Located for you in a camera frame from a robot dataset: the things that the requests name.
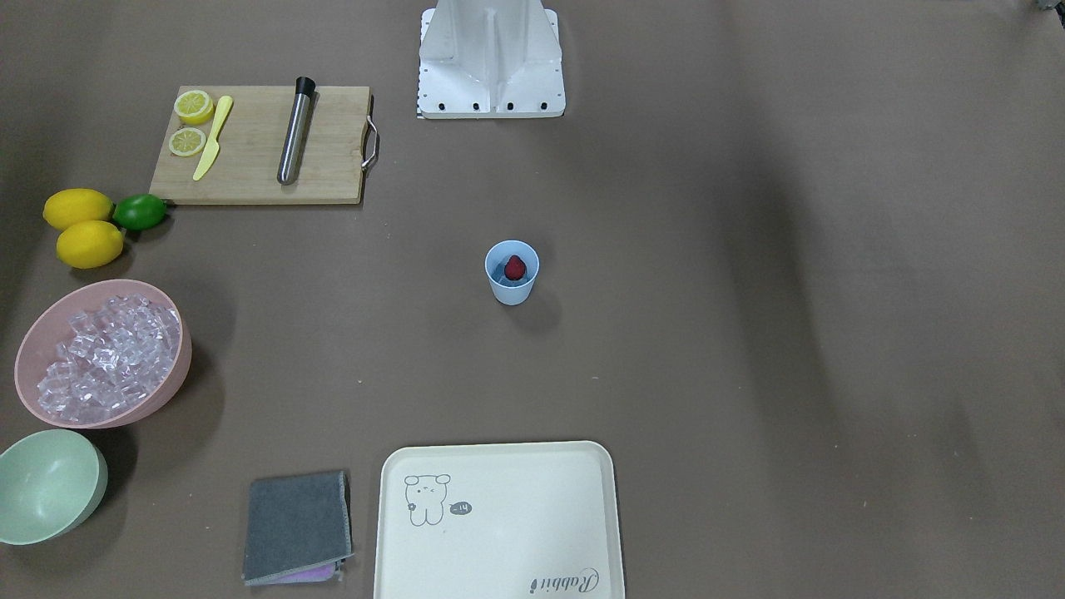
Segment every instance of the yellow lemon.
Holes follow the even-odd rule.
[[[214,101],[202,90],[190,90],[174,100],[174,112],[185,125],[202,125],[214,116]]]
[[[76,269],[102,266],[121,253],[121,231],[103,221],[70,225],[55,241],[55,256]]]
[[[170,135],[170,153],[190,157],[199,153],[207,145],[207,135],[195,127],[182,127]]]
[[[114,208],[102,193],[78,188],[52,194],[45,201],[44,216],[49,225],[62,231],[82,221],[106,221]]]

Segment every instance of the cutting board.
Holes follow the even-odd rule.
[[[180,127],[170,123],[151,178],[150,192],[174,204],[285,205],[359,204],[362,198],[362,157],[366,140],[370,87],[317,88],[299,177],[291,185],[277,182],[295,87],[292,85],[183,85],[203,90],[216,101],[232,96],[233,110],[218,135],[222,151],[199,181],[193,172],[199,155],[181,158],[170,153],[168,141]],[[204,133],[212,122],[198,125]]]

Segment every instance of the bowl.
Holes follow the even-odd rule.
[[[0,454],[0,541],[31,545],[85,521],[108,488],[108,464],[85,437],[52,428]]]
[[[174,366],[166,374],[162,384],[148,396],[128,410],[118,414],[108,420],[93,423],[72,423],[59,420],[49,415],[40,404],[37,383],[45,377],[48,366],[55,361],[56,343],[69,340],[73,337],[73,331],[67,319],[80,311],[93,312],[99,310],[103,303],[112,296],[128,296],[140,293],[149,302],[160,304],[166,308],[173,308],[178,314],[180,328],[180,340],[178,354],[174,360]],[[149,416],[166,402],[170,401],[181,384],[189,374],[189,363],[192,359],[192,338],[189,335],[189,327],[181,315],[180,310],[174,305],[165,293],[146,282],[133,279],[112,279],[94,282],[83,287],[66,297],[63,297],[52,307],[45,310],[40,318],[33,323],[22,344],[18,347],[18,355],[15,358],[15,389],[18,391],[18,399],[31,414],[53,426],[65,428],[108,428],[121,426],[131,422],[136,422]]]

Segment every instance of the lime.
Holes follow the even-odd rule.
[[[166,216],[166,203],[150,193],[131,195],[115,207],[114,222],[131,231],[150,229]]]
[[[121,253],[121,231],[103,221],[70,225],[55,241],[55,256],[76,269],[102,266]]]
[[[214,116],[214,102],[202,90],[190,90],[174,100],[174,112],[185,125],[202,125]]]
[[[187,158],[195,156],[207,144],[207,135],[195,127],[183,127],[170,135],[170,153]]]
[[[45,201],[44,217],[59,230],[82,221],[106,221],[114,205],[96,190],[63,190]]]

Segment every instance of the cartoon drawing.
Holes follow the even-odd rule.
[[[450,474],[422,474],[407,476],[407,509],[410,523],[415,527],[439,524],[444,519],[444,499],[447,498],[447,483]]]

